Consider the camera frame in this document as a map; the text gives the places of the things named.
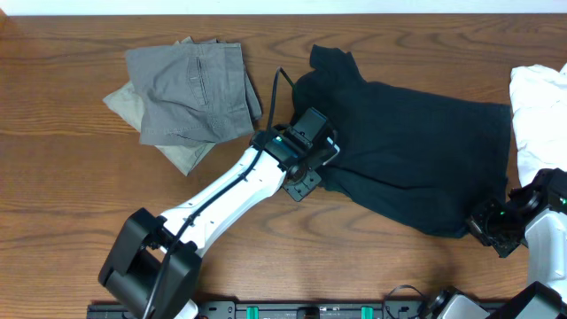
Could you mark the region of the dark teal t-shirt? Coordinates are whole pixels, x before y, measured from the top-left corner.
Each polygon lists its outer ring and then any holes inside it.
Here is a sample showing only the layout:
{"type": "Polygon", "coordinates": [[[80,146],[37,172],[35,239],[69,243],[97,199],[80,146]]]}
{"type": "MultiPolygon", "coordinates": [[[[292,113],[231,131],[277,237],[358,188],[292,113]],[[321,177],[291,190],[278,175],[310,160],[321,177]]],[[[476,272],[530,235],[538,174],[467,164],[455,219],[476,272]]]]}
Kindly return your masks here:
{"type": "Polygon", "coordinates": [[[293,91],[338,133],[322,186],[424,234],[460,238],[487,200],[504,199],[508,105],[443,97],[366,81],[352,54],[314,46],[293,91]]]}

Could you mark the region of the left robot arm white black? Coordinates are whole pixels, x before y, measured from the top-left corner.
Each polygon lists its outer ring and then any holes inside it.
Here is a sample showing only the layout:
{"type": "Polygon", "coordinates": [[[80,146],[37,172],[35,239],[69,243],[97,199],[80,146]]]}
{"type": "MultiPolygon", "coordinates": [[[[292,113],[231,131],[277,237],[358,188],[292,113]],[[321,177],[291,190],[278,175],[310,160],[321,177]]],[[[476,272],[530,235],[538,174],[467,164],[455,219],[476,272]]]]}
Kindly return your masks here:
{"type": "Polygon", "coordinates": [[[206,252],[240,217],[285,190],[300,202],[322,178],[317,168],[340,151],[337,132],[314,108],[291,125],[254,135],[239,161],[179,206],[127,218],[98,281],[135,318],[195,318],[192,297],[206,252]]]}

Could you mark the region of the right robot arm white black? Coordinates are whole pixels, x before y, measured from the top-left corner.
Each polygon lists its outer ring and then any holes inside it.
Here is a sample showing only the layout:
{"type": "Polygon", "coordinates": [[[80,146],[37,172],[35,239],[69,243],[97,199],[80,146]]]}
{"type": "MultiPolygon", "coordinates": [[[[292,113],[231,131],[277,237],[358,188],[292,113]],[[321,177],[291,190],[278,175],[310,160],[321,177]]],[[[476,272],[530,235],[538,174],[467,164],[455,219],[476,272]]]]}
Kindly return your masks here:
{"type": "Polygon", "coordinates": [[[527,287],[490,312],[455,288],[423,307],[420,318],[564,318],[566,316],[566,172],[542,168],[509,201],[487,202],[467,220],[470,233],[501,258],[529,250],[527,287]]]}

